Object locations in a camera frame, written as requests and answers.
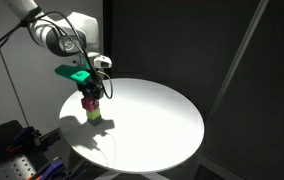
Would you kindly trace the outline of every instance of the table top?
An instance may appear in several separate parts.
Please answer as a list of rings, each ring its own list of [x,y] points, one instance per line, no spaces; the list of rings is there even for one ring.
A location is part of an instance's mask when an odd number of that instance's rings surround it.
[[[87,122],[76,91],[60,112],[66,141],[90,162],[117,172],[150,173],[175,167],[200,146],[204,124],[197,108],[175,90],[146,80],[112,79],[113,98],[100,99],[104,119]],[[108,81],[104,81],[110,91]]]

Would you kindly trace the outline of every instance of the green block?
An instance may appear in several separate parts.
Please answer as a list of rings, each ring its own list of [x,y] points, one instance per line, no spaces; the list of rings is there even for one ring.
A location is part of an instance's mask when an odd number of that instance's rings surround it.
[[[54,71],[56,74],[60,76],[71,79],[83,85],[86,85],[87,83],[86,79],[88,78],[92,79],[90,73],[79,67],[61,65],[58,68],[56,68]]]
[[[86,111],[86,116],[90,119],[90,120],[95,120],[96,118],[98,118],[100,116],[100,108],[96,108],[94,111],[90,112],[90,111]]]

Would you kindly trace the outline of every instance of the green gripper part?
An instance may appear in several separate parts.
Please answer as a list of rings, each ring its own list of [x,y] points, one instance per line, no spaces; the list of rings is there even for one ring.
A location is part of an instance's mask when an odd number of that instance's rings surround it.
[[[61,65],[57,67],[55,73],[65,78],[71,79],[77,83],[86,85],[86,79],[92,79],[90,73],[74,66]]]

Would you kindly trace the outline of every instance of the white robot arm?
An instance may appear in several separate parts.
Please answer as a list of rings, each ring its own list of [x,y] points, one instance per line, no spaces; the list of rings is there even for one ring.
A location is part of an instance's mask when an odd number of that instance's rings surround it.
[[[28,18],[30,15],[32,16],[32,13],[34,15],[32,18],[43,16],[44,14],[33,0],[3,1],[21,20]],[[30,23],[28,27],[32,38],[38,45],[58,56],[79,54],[81,50],[78,47],[81,47],[85,52],[88,52],[87,55],[95,68],[111,68],[111,60],[98,53],[99,28],[95,18],[76,12],[67,17],[75,28],[81,43],[65,19],[54,21],[48,16],[44,16],[41,19]]]

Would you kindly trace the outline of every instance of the stacked blocks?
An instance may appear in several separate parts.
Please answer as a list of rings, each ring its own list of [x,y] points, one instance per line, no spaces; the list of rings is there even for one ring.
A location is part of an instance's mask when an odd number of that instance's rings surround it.
[[[96,126],[101,123],[101,115],[99,108],[99,101],[95,100],[92,94],[88,94],[81,99],[82,107],[86,110],[86,116],[88,117],[88,122]]]

